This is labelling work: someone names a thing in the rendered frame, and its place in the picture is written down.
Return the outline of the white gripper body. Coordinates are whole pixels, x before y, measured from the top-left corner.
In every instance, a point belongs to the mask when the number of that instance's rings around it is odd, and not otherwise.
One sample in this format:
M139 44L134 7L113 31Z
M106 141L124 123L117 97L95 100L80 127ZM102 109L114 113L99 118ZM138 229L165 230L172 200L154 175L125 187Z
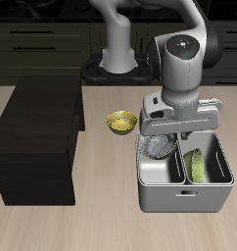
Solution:
M140 132L142 135L152 136L215 129L219 126L221 106L222 102L215 98L200 100L197 113L192 118L183 121L148 119L144 109L141 109Z

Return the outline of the green bowl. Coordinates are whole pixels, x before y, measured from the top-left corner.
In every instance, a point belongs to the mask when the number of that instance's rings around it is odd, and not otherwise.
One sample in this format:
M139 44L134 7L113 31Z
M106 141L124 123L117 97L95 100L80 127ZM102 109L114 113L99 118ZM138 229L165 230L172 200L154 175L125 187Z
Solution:
M184 156L186 172L191 181L202 183L204 180L204 157L200 148L187 152Z

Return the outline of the yellow bowl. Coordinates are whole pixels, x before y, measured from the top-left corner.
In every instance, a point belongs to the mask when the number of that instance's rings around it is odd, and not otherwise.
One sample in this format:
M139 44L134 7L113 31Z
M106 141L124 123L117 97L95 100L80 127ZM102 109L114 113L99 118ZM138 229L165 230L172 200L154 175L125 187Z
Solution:
M115 134L131 133L137 125L137 117L128 111L115 111L106 117L106 125Z

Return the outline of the white two-bin basket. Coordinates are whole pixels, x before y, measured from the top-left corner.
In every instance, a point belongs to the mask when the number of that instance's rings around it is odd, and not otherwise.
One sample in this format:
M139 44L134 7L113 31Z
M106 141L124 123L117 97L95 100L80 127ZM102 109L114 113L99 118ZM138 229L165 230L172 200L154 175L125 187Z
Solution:
M204 180L192 182L183 156L199 148L204 157ZM136 154L138 197L146 213L216 213L221 210L234 183L234 175L218 135L194 131L179 139L175 151L163 160Z

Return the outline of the dark wooden cabinet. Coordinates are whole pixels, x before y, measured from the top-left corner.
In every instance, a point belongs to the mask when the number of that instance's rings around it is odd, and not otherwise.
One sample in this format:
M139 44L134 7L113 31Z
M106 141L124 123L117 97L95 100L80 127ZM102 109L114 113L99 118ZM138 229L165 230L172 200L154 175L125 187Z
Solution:
M0 194L7 206L72 206L85 130L78 76L23 76L0 117Z

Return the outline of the dark kitchen cupboards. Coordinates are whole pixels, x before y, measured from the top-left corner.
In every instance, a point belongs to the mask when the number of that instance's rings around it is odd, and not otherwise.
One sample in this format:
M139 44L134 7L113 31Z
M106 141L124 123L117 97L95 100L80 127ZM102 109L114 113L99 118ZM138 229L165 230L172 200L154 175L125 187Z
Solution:
M237 0L197 1L224 43L203 84L237 85ZM0 85L22 75L79 75L105 47L104 20L89 0L0 0Z

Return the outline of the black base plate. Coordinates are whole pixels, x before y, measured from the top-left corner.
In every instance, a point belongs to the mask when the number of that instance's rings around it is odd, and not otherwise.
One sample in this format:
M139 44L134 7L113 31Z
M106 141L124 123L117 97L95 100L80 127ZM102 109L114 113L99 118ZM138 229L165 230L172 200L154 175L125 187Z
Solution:
M109 73L99 66L103 56L94 53L81 67L81 77L91 86L141 86L150 85L154 77L150 74L146 55L136 53L136 68L125 74Z

